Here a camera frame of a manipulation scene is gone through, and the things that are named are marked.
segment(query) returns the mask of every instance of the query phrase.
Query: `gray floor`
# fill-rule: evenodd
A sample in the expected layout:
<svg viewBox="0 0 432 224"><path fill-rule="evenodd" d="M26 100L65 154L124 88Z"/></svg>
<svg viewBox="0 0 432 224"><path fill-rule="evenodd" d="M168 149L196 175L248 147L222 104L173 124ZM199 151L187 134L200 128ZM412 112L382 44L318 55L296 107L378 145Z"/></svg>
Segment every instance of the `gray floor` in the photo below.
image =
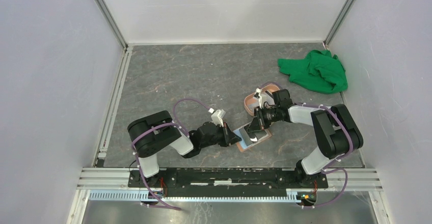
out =
<svg viewBox="0 0 432 224"><path fill-rule="evenodd" d="M256 87L275 81L287 88L295 102L333 105L340 94L325 95L289 83L279 73L278 58L302 59L321 43L209 44L136 46L130 59L113 133L105 159L106 167L125 167L134 160L127 126L133 120L161 110L172 111L174 103L194 97L226 111L231 129L251 121L243 108L244 98ZM185 101L178 106L179 119L188 130L209 121L200 105ZM277 122L272 138L240 152L237 146L205 148L192 159L183 159L171 147L158 153L160 167L295 167L316 147L312 127ZM361 167L358 152L340 166Z"/></svg>
<svg viewBox="0 0 432 224"><path fill-rule="evenodd" d="M318 204L335 193L319 192ZM89 201L83 223L377 223L367 192L346 192L336 202L301 210L292 203L171 202L182 211L145 208L131 201Z"/></svg>

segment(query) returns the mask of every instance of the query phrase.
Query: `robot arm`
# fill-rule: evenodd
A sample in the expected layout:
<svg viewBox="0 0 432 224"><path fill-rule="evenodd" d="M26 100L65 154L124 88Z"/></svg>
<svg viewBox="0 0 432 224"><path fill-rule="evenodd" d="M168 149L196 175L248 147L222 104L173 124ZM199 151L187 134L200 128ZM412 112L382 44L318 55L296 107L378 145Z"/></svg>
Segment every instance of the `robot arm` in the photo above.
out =
<svg viewBox="0 0 432 224"><path fill-rule="evenodd" d="M337 156L349 151L349 142L340 126L348 131L353 150L363 146L363 137L344 104L329 107L342 124L338 125L326 109L294 104L286 89L273 92L272 95L275 105L256 107L248 132L267 129L276 121L313 126L318 147L297 163L296 171L300 179L320 173Z"/></svg>
<svg viewBox="0 0 432 224"><path fill-rule="evenodd" d="M135 142L134 147L138 154L139 165L142 166L144 177L154 176L159 172L157 163L157 152L167 146L174 148L183 158L191 158L198 155L201 149L219 144L228 147L238 141L240 137L235 135L228 124L223 121L225 111L218 109L211 111L212 122L205 122L197 130L183 134L179 128L172 123L173 119L168 111L164 110L144 118L133 121L127 127L130 139ZM138 138L151 128L171 123L158 130Z"/></svg>

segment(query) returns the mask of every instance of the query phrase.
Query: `wire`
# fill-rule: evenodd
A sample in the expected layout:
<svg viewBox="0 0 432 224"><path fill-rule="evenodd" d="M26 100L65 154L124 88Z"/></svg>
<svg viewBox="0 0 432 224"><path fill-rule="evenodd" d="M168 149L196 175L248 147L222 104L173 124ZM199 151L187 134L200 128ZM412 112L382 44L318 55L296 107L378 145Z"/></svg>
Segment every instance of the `wire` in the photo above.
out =
<svg viewBox="0 0 432 224"><path fill-rule="evenodd" d="M333 113L333 111L331 109L329 109L327 106L324 105L310 105L310 104L306 104L306 103L296 103L297 105L300 106L304 106L304 107L309 107L309 108L321 108L326 110L332 117L333 119L335 119L336 123L338 124L338 126L340 127L340 129L343 131L343 134L345 134L346 139L348 140L348 144L349 144L349 149L348 152L346 152L345 154L341 155L339 158L336 157L334 158L332 161L330 161L330 163L328 163L326 166L324 166L322 169L325 170L328 167L330 167L331 165L334 164L335 161L340 161L341 159L347 157L348 155L350 155L353 152L354 149L354 145L353 145L353 140L351 139L347 129L345 128L345 126L343 126L342 122L340 122L339 118L337 118L336 114Z"/></svg>
<svg viewBox="0 0 432 224"><path fill-rule="evenodd" d="M266 108L269 108L269 107L270 107L270 104L268 104L267 101L265 101L265 102L263 103L263 105L264 105Z"/></svg>
<svg viewBox="0 0 432 224"><path fill-rule="evenodd" d="M181 101L185 101L185 100L190 100L190 101L194 101L199 103L200 105L202 105L204 108L206 108L207 110L211 109L210 106L208 106L207 104L201 102L200 100L196 99L196 98L182 98L180 100L178 100L175 105L173 106L173 117L174 117L174 121L176 123L178 123L178 125L180 126L179 129L183 132L183 134L185 136L189 136L189 131L186 129L186 127L180 122L180 120L177 118L177 113L175 111L176 106L181 102Z"/></svg>
<svg viewBox="0 0 432 224"><path fill-rule="evenodd" d="M345 128L345 126L342 124L342 122L339 120L339 118L337 118L336 114L333 113L333 111L331 109L329 109L327 106L324 106L322 104L321 105L310 105L310 104L306 104L306 103L296 103L296 104L300 105L300 106L304 106L304 107L321 108L321 109L326 110L333 117L333 119L336 121L336 123L338 124L338 126L340 127L340 129L343 131L343 134L345 134L346 139L348 140L348 144L349 144L348 152L346 152L343 155L335 157L332 161L330 161L321 170L321 173L325 174L325 175L333 173L333 172L336 172L336 171L343 171L345 173L345 182L344 182L343 187L342 187L341 191L339 192L339 194L334 199L332 199L332 200L330 200L330 201L328 201L326 203L319 204L319 205L314 205L314 206L304 206L302 208L305 208L305 207L306 208L316 208L316 207L325 206L325 205L331 204L331 203L335 202L336 200L338 200L341 197L341 195L345 192L346 185L348 184L348 172L346 172L346 170L344 168L336 168L336 169L333 169L331 171L327 171L327 169L331 165L333 165L336 161L340 161L341 159L349 156L353 152L353 149L354 149L353 140L351 139L351 137L350 137L347 129Z"/></svg>
<svg viewBox="0 0 432 224"><path fill-rule="evenodd" d="M132 161L132 163L129 165L129 173L132 175L132 177L135 177L132 173L132 171L130 170L130 167L132 166L133 163L135 163L137 160Z"/></svg>
<svg viewBox="0 0 432 224"><path fill-rule="evenodd" d="M314 188L312 194L316 194L316 192L318 191L318 184L316 183L316 180L313 181L313 184L314 184Z"/></svg>
<svg viewBox="0 0 432 224"><path fill-rule="evenodd" d="M135 151L135 159L136 159L136 161L137 162L140 162L139 161L139 159L138 159L138 152L137 152L137 150L136 150L136 148L135 148L135 144L140 140L140 139L142 139L143 137L145 137L146 135L148 135L148 134L150 134L150 133L152 133L152 132L154 132L154 131L156 131L156 130L158 130L158 129L161 129L161 128L164 128L164 127L167 127L167 126L174 126L174 127L179 127L177 124L175 124L175 123L164 123L164 124L162 124L162 125L158 125L158 126L155 126L155 127L153 127L153 128L151 128L150 130L147 130L147 131L145 131L143 134L141 134L141 135L139 135L137 138L135 138L135 140L133 140L132 141L132 149ZM143 183L144 183L144 185L146 186L146 188L147 188L147 190L149 191L149 193L155 198L155 199L157 199L157 201L159 202L159 203L161 203L161 204L163 204L163 206L161 206L161 205L147 205L147 207L152 207L152 208L162 208L162 209L172 209L172 210L181 210L181 208L179 208L179 207L175 207L175 206L171 206L171 205L169 205L169 204L167 204L167 203L165 203L163 200L161 200L151 189L150 189L150 187L149 187L149 185L148 185L148 183L147 183L147 181L146 181L146 178L144 177L144 172L143 172L143 167L141 166L141 165L139 165L138 166L138 169L139 169L139 171L140 171L140 174L141 174L141 178L143 179Z"/></svg>
<svg viewBox="0 0 432 224"><path fill-rule="evenodd" d="M343 171L345 173L345 182L343 183L342 190L338 193L338 195L334 199L332 199L328 202L325 202L323 204L314 205L314 206L302 206L302 208L313 209L313 208L317 208L317 207L326 206L326 205L334 203L336 200L338 200L342 196L343 192L345 192L346 185L348 184L348 172L346 172L346 170L344 168L336 168L334 170L325 172L324 174L330 174L330 173L333 173L335 171Z"/></svg>
<svg viewBox="0 0 432 224"><path fill-rule="evenodd" d="M160 178L160 188L163 190L164 197L167 197L168 196L168 187L166 186L163 177Z"/></svg>
<svg viewBox="0 0 432 224"><path fill-rule="evenodd" d="M310 201L309 199L304 199L305 201L307 201L307 202L309 202L309 203L311 203L311 204L315 204L316 202L313 202L313 201Z"/></svg>

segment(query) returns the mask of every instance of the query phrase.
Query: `metal base plate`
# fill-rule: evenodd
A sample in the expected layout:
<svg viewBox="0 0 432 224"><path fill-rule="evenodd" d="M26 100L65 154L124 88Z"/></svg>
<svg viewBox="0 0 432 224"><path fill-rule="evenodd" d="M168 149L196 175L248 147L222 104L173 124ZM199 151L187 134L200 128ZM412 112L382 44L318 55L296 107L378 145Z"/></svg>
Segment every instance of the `metal base plate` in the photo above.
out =
<svg viewBox="0 0 432 224"><path fill-rule="evenodd" d="M294 171L268 169L192 169L168 168L149 179L150 187L160 187L163 178L170 197L283 197L286 189L313 189L314 180L296 183ZM328 188L327 177L320 175L318 188ZM145 188L138 170L131 171L130 188Z"/></svg>

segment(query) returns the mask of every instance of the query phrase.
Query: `aluminum frame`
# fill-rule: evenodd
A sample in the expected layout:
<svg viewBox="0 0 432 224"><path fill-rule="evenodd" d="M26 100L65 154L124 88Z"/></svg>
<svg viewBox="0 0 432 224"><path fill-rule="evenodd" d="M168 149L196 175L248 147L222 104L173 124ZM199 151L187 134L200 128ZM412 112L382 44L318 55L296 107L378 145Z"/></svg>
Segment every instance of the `aluminum frame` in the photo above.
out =
<svg viewBox="0 0 432 224"><path fill-rule="evenodd" d="M388 208L386 207L386 198L383 188L375 169L347 168L348 184L345 191L367 191L369 192L372 206L379 224L390 224L391 221ZM113 201L131 201L137 196L134 194L142 193L145 197L148 195L146 188L128 187L130 172L128 168L83 168L75 197L72 203L68 224L82 223L87 202L90 198L95 198L95 193L105 194L100 200ZM319 189L318 191L338 192L344 183L345 174L334 172L327 175L329 188ZM266 198L164 198L166 201L174 202L291 202L294 193L302 191L312 191L312 189L286 189L287 198L266 197Z"/></svg>
<svg viewBox="0 0 432 224"><path fill-rule="evenodd" d="M120 31L119 27L117 26L116 22L114 21L114 17L112 16L110 10L108 9L108 6L106 5L105 1L104 0L95 0L95 2L97 3L100 11L102 12L106 21L110 25L111 29L113 30L114 35L117 38L117 41L119 41L120 45L126 49L128 47L128 43L126 42L123 35L121 34L121 31Z"/></svg>
<svg viewBox="0 0 432 224"><path fill-rule="evenodd" d="M117 115L117 109L119 108L124 81L126 80L127 69L129 68L130 57L132 56L132 50L133 46L128 47L121 60L119 71L116 76L116 82L111 94L110 103L105 115L104 124L98 137L99 145L96 148L96 152L94 154L95 160L93 162L93 166L97 164L99 159L104 159L106 157L108 145L110 144L111 133L113 132L114 121Z"/></svg>
<svg viewBox="0 0 432 224"><path fill-rule="evenodd" d="M329 33L327 34L326 38L324 39L324 45L327 49L327 45L332 41L332 39L335 37L336 32L338 31L339 27L342 25L343 20L345 19L348 11L350 10L351 6L353 5L353 2L355 0L346 0L343 4L342 9L340 10L335 22L333 23L332 27L330 28Z"/></svg>

